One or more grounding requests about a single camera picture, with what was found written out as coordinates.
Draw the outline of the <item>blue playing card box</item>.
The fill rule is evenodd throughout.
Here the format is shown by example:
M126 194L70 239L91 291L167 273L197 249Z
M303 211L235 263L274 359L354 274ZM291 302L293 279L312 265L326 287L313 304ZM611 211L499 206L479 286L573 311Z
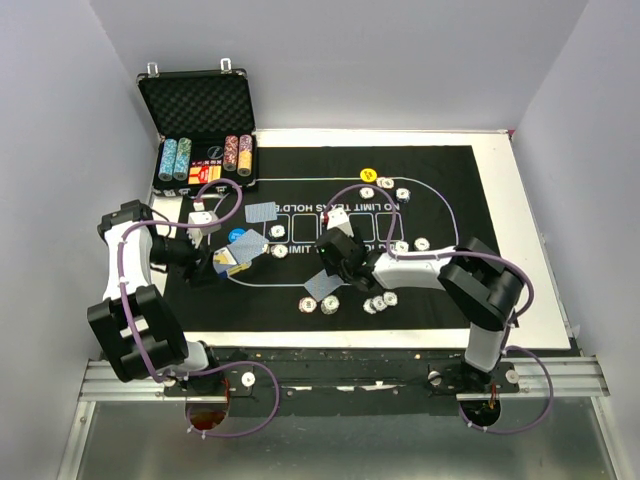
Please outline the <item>blue playing card box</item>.
M252 262L239 263L231 251L227 247L224 247L213 253L212 266L218 276L228 278L239 272L248 270L252 266Z

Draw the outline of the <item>blue backed card bottom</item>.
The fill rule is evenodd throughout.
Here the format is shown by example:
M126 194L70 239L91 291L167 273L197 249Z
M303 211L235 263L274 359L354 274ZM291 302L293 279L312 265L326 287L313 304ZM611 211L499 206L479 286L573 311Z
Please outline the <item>blue backed card bottom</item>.
M328 275L322 270L306 281L304 288L314 300L321 301L343 284L343 280L338 275Z

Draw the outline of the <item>blue backed card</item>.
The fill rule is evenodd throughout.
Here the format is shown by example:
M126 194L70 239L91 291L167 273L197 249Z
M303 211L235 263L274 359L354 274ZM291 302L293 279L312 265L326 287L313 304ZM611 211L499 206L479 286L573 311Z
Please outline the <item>blue backed card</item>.
M266 223L275 221L278 207L274 201L248 204L245 206L245 220L247 223Z
M321 301L343 284L343 280L338 275L328 275L322 270L306 281L304 288L314 300Z

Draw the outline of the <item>grey poker chip stack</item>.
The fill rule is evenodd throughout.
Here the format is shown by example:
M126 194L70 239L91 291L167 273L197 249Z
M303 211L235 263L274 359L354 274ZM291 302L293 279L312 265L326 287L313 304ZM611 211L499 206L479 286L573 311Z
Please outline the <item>grey poker chip stack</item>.
M338 311L340 301L337 296L329 295L321 301L320 307L323 314L332 315Z

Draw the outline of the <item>blue small blind button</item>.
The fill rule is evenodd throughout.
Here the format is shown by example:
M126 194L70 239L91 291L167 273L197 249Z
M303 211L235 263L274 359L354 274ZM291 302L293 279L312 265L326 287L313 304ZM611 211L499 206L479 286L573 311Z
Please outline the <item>blue small blind button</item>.
M246 231L242 228L235 228L233 230L231 230L229 232L228 235L228 239L230 243L235 242L237 239L239 239L242 235L244 235L246 233Z

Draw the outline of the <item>blue backed card fan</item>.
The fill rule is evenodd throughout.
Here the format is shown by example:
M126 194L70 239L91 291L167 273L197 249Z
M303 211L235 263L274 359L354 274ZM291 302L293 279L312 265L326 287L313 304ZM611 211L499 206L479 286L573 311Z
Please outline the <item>blue backed card fan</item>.
M263 254L268 243L266 237L250 229L230 243L228 249L238 264L244 264Z

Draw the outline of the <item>blue poker chip stack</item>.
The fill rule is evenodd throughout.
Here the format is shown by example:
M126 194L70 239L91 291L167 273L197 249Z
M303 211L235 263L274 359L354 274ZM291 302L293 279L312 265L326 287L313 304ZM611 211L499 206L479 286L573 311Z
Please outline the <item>blue poker chip stack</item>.
M395 292L385 291L381 295L368 298L363 303L363 311L369 315L381 313L387 308L398 305L398 296Z

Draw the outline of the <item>red poker chip stack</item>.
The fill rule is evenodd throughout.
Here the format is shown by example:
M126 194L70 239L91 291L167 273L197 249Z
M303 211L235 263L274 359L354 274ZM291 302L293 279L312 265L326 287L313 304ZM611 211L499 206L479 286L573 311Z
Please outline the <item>red poker chip stack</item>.
M317 301L312 297L301 298L298 303L298 308L302 313L312 313L317 308Z

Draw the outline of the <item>grey 1 poker chip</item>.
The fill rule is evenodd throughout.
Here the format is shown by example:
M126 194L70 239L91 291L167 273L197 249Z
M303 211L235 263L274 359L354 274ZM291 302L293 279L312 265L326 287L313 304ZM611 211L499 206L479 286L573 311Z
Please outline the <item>grey 1 poker chip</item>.
M271 247L271 255L276 259L284 259L289 253L288 247L283 244L275 244Z

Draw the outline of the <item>yellow big blind button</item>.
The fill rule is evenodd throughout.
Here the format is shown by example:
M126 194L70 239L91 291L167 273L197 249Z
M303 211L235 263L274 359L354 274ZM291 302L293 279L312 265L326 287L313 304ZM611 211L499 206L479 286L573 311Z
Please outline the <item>yellow big blind button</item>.
M359 177L365 183L374 183L378 179L378 174L373 168L363 168L359 173Z

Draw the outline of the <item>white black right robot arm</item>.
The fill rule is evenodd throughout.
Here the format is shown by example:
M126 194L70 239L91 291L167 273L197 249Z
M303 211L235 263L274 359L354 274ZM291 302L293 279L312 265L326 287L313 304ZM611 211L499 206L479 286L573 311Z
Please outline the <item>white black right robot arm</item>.
M367 249L358 234L333 227L316 240L315 248L328 275L361 291L421 288L446 292L470 322L459 370L462 384L480 392L494 383L517 303L522 291L532 288L517 265L475 238L431 252L381 252Z

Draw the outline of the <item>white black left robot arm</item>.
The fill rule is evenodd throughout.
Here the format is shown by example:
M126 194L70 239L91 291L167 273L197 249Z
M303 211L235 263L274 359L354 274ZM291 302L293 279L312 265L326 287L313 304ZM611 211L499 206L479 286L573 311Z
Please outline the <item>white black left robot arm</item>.
M185 338L151 275L154 264L175 266L190 280L204 252L190 240L159 234L152 208L138 200L104 215L97 230L108 247L109 275L87 320L116 377L124 383L169 377L201 395L214 393L222 372L213 348Z

